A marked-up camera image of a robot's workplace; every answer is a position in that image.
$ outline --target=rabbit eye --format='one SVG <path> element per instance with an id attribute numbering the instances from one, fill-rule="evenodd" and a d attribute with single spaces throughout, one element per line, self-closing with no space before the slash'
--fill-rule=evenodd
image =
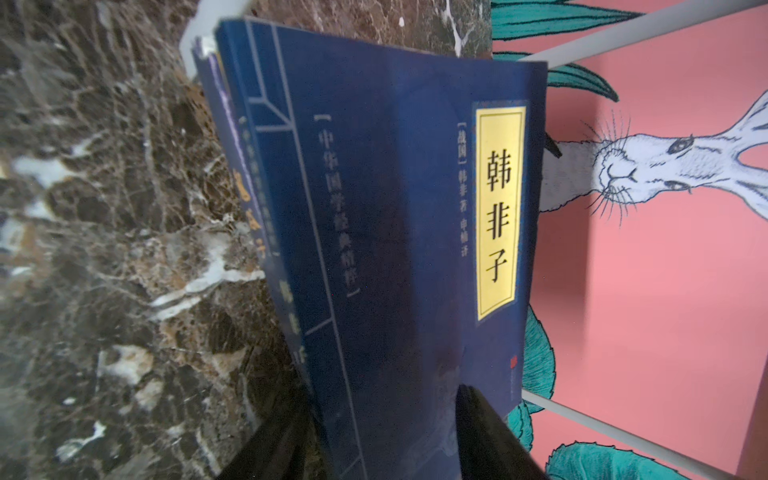
<path id="1" fill-rule="evenodd" d="M 675 140 L 672 145 L 670 145 L 669 149 L 667 150 L 668 154 L 676 154 L 683 150 L 687 150 L 690 148 L 691 145 L 694 144 L 694 138 L 688 137 L 688 138 L 678 138 Z"/>
<path id="2" fill-rule="evenodd" d="M 689 184 L 684 184 L 683 182 L 678 182 L 675 180 L 668 180 L 664 182 L 664 186 L 670 190 L 690 190 Z"/>

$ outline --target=rabbit ear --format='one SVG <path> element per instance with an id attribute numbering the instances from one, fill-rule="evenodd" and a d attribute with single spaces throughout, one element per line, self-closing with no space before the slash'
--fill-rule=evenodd
<path id="1" fill-rule="evenodd" d="M 729 178 L 712 186 L 738 195 L 756 214 L 768 220 L 768 170 L 737 164 Z"/>
<path id="2" fill-rule="evenodd" d="M 768 144 L 768 91 L 757 99 L 752 108 L 725 134 L 737 137 L 737 151 Z"/>

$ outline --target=rabbit neck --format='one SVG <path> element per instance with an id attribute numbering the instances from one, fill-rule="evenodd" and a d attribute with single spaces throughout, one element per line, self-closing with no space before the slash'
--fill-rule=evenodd
<path id="1" fill-rule="evenodd" d="M 566 203 L 599 190 L 600 169 L 595 168 L 598 151 L 610 142 L 559 142 L 563 156 L 544 152 L 539 210 L 557 210 Z"/>

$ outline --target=rabbit head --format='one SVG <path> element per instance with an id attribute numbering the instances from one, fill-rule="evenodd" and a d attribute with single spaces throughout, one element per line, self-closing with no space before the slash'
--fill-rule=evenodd
<path id="1" fill-rule="evenodd" d="M 712 187 L 741 197 L 768 219 L 768 170 L 739 162 L 741 152 L 768 143 L 768 91 L 731 129 L 710 137 L 638 134 L 602 147 L 595 158 L 604 196 L 646 202 L 664 191 Z"/>

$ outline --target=white rod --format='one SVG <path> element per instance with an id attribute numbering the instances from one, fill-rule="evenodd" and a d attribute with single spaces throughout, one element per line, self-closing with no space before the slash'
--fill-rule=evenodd
<path id="1" fill-rule="evenodd" d="M 549 68 L 556 68 L 766 3 L 768 0 L 687 0 L 529 55 L 520 61 L 546 61 Z"/>
<path id="2" fill-rule="evenodd" d="M 608 435 L 609 437 L 616 439 L 619 442 L 625 443 L 634 449 L 638 449 L 641 452 L 646 453 L 654 458 L 669 462 L 675 466 L 684 468 L 691 473 L 695 473 L 696 475 L 701 475 L 704 478 L 708 478 L 709 480 L 738 480 L 739 478 L 733 474 L 724 472 L 719 468 L 715 468 L 712 465 L 700 462 L 695 458 L 691 458 L 687 455 L 683 455 L 682 453 L 675 452 L 674 450 L 668 449 L 665 446 L 653 443 L 650 440 L 646 440 L 635 434 L 629 433 L 626 430 L 619 429 L 613 425 L 609 425 L 605 422 L 601 422 L 598 419 L 590 417 L 589 415 L 577 412 L 576 410 L 570 409 L 565 405 L 552 402 L 551 400 L 546 399 L 543 396 L 538 396 L 535 393 L 531 393 L 528 390 L 523 390 L 523 400 L 528 400 L 531 403 L 547 409 L 550 412 L 557 413 L 558 415 L 576 422 L 579 425 L 593 429 L 594 431 L 602 433 L 603 435 Z"/>

